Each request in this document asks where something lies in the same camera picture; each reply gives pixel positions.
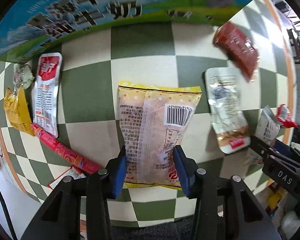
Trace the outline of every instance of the yellow wrapper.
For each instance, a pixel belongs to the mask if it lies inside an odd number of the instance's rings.
[[[180,189],[172,150],[181,143],[200,97],[200,87],[120,82],[120,128],[127,157],[125,187]]]
[[[30,127],[32,121],[27,106],[25,90],[23,88],[15,93],[12,92],[10,88],[7,88],[3,107],[10,124],[14,128],[34,136]]]

